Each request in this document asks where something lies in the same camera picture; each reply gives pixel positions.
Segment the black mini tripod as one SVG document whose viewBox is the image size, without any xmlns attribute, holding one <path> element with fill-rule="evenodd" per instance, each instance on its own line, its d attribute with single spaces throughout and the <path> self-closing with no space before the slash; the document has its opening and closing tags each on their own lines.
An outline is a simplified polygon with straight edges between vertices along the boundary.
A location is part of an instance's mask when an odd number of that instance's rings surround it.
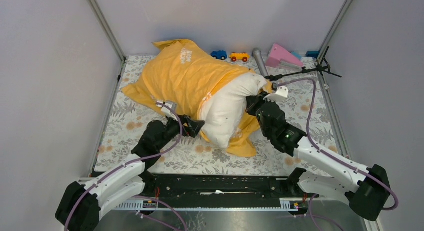
<svg viewBox="0 0 424 231">
<path fill-rule="evenodd" d="M 324 76 L 324 73 L 326 73 L 326 74 L 329 74 L 329 75 L 336 76 L 338 78 L 342 78 L 341 75 L 331 72 L 331 66 L 326 59 L 326 55 L 328 53 L 329 48 L 330 48 L 329 46 L 326 47 L 324 54 L 322 56 L 322 59 L 316 60 L 317 63 L 316 63 L 315 68 L 306 69 L 306 67 L 304 66 L 298 72 L 293 72 L 293 73 L 288 73 L 288 74 L 269 75 L 269 76 L 266 76 L 265 79 L 267 79 L 269 81 L 278 81 L 278 80 L 285 78 L 285 77 L 309 74 L 309 73 L 313 73 L 313 72 L 318 72 L 321 76 Z"/>
</svg>

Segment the white pillow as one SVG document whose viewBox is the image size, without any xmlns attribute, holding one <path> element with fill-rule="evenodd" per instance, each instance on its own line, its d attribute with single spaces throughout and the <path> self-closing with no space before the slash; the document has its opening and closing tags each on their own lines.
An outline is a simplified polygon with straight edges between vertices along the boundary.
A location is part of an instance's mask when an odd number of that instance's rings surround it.
<svg viewBox="0 0 424 231">
<path fill-rule="evenodd" d="M 247 97 L 256 96 L 266 84 L 263 76 L 244 73 L 219 88 L 203 103 L 199 118 L 205 121 L 205 125 L 201 130 L 212 144 L 229 147 L 245 113 Z"/>
</svg>

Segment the teal block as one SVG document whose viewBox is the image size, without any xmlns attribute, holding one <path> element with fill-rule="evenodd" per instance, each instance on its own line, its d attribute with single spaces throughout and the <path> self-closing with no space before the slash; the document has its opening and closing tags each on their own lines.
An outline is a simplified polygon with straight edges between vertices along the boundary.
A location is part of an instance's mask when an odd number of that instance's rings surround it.
<svg viewBox="0 0 424 231">
<path fill-rule="evenodd" d="M 292 51 L 291 54 L 294 57 L 296 57 L 298 60 L 301 60 L 302 59 L 302 56 L 298 52 L 296 52 L 296 51 Z"/>
</svg>

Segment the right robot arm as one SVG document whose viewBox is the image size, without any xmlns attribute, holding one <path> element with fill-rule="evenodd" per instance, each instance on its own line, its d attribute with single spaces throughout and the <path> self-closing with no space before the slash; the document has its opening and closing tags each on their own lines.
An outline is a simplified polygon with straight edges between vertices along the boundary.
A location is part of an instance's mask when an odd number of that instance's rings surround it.
<svg viewBox="0 0 424 231">
<path fill-rule="evenodd" d="M 263 136 L 283 154 L 306 161 L 327 176 L 297 168 L 289 176 L 287 192 L 293 197 L 303 193 L 333 198 L 348 205 L 361 218 L 376 221 L 385 210 L 391 193 L 387 171 L 349 160 L 313 140 L 306 132 L 286 121 L 280 107 L 262 92 L 246 98 L 246 113 L 255 117 Z"/>
</svg>

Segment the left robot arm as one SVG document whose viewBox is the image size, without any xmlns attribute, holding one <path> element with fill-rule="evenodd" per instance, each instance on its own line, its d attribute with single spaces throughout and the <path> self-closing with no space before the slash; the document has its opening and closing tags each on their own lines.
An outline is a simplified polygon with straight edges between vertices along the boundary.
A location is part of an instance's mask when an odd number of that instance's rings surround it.
<svg viewBox="0 0 424 231">
<path fill-rule="evenodd" d="M 165 153 L 163 148 L 169 142 L 175 141 L 169 147 L 172 150 L 182 137 L 195 138 L 205 125 L 187 115 L 166 120 L 151 121 L 131 154 L 117 166 L 85 183 L 74 181 L 67 186 L 55 213 L 66 231 L 93 231 L 107 213 L 127 199 L 154 193 L 154 181 L 141 175 Z"/>
</svg>

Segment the blue toy car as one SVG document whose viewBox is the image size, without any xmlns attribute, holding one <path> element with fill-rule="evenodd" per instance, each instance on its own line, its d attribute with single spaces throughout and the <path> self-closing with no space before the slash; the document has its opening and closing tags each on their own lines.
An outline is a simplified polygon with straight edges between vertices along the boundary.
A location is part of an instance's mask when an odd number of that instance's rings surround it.
<svg viewBox="0 0 424 231">
<path fill-rule="evenodd" d="M 212 51 L 210 53 L 210 55 L 214 58 L 214 59 L 218 59 L 218 60 L 226 60 L 228 58 L 228 54 L 225 50 L 216 50 L 216 51 Z"/>
</svg>

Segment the grey metal cylinder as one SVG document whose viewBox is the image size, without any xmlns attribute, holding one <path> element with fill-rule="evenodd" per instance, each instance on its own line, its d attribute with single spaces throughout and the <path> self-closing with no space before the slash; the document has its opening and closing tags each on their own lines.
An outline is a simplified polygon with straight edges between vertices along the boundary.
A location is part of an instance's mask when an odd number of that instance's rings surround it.
<svg viewBox="0 0 424 231">
<path fill-rule="evenodd" d="M 254 48 L 252 50 L 252 56 L 253 56 L 254 60 L 256 61 L 256 64 L 257 64 L 257 67 L 258 67 L 260 74 L 263 77 L 268 77 L 269 73 L 268 73 L 268 70 L 266 68 L 263 57 L 262 57 L 262 51 L 259 48 Z"/>
</svg>

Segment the yellow toy car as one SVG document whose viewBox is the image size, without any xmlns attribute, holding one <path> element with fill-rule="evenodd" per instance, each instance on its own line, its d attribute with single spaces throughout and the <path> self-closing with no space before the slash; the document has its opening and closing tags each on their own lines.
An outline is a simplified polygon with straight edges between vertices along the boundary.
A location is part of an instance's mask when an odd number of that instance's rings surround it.
<svg viewBox="0 0 424 231">
<path fill-rule="evenodd" d="M 232 52 L 229 55 L 229 58 L 232 62 L 242 61 L 242 62 L 246 63 L 249 60 L 250 55 L 246 52 L 240 52 L 240 53 Z"/>
</svg>

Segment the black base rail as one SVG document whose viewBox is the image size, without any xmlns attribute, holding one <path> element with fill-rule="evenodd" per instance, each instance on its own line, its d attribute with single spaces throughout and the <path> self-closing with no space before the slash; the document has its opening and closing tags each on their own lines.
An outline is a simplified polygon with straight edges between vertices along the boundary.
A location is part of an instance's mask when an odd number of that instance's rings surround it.
<svg viewBox="0 0 424 231">
<path fill-rule="evenodd" d="M 181 211 L 293 211 L 308 209 L 313 196 L 295 183 L 303 172 L 297 168 L 288 178 L 264 176 L 218 176 L 152 174 L 135 176 L 109 196 L 90 192 L 89 200 L 97 201 L 102 212 L 140 208 L 153 211 L 173 208 Z"/>
</svg>

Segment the pink wedge block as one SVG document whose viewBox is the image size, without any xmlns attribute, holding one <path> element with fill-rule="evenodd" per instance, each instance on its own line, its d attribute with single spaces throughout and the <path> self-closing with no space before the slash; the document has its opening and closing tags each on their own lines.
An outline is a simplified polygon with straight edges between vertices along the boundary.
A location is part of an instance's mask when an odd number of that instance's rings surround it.
<svg viewBox="0 0 424 231">
<path fill-rule="evenodd" d="M 301 70 L 304 64 L 300 59 L 291 54 L 285 48 L 274 43 L 268 53 L 265 66 L 270 68 Z"/>
</svg>

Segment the floral table mat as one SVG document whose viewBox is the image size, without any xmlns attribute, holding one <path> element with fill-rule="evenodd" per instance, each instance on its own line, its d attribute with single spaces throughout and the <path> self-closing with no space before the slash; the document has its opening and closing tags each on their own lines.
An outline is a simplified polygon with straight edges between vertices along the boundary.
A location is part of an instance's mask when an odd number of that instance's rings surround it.
<svg viewBox="0 0 424 231">
<path fill-rule="evenodd" d="M 302 81 L 300 76 L 290 78 L 288 98 L 279 104 L 286 120 L 304 131 L 333 152 L 337 151 L 323 91 L 319 84 Z M 149 122 L 164 121 L 164 117 L 150 108 L 138 104 L 118 90 L 111 108 L 107 126 L 103 132 L 93 171 L 102 173 L 121 163 L 138 144 Z M 238 157 L 208 143 L 200 136 L 183 137 L 171 141 L 149 171 L 159 174 L 200 174 L 232 176 L 288 176 L 295 168 L 304 168 L 313 173 L 321 171 L 299 158 L 277 151 L 260 131 L 250 135 L 256 148 L 253 157 Z"/>
</svg>

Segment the yellow and blue pillowcase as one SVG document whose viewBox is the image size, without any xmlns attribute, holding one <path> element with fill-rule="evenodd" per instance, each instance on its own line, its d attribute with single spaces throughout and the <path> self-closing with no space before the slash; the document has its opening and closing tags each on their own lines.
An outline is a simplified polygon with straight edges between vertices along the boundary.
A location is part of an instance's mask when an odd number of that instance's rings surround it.
<svg viewBox="0 0 424 231">
<path fill-rule="evenodd" d="M 257 74 L 247 67 L 213 58 L 189 39 L 159 41 L 154 45 L 159 54 L 145 65 L 139 79 L 125 86 L 122 92 L 157 113 L 161 113 L 161 108 L 156 102 L 172 101 L 177 104 L 177 114 L 200 120 L 202 105 L 219 88 L 242 74 Z M 258 94 L 270 89 L 267 80 Z M 229 147 L 221 149 L 238 157 L 254 157 L 257 151 L 249 137 L 259 128 L 257 119 L 245 109 Z"/>
</svg>

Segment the blue block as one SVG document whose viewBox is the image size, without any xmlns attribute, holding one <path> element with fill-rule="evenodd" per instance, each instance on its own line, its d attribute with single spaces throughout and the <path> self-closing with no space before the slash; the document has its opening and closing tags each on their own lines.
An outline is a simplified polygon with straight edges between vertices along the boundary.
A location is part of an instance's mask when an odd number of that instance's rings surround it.
<svg viewBox="0 0 424 231">
<path fill-rule="evenodd" d="M 317 59 L 319 55 L 320 55 L 320 51 L 307 51 L 305 54 L 306 57 L 310 57 L 314 59 Z"/>
</svg>

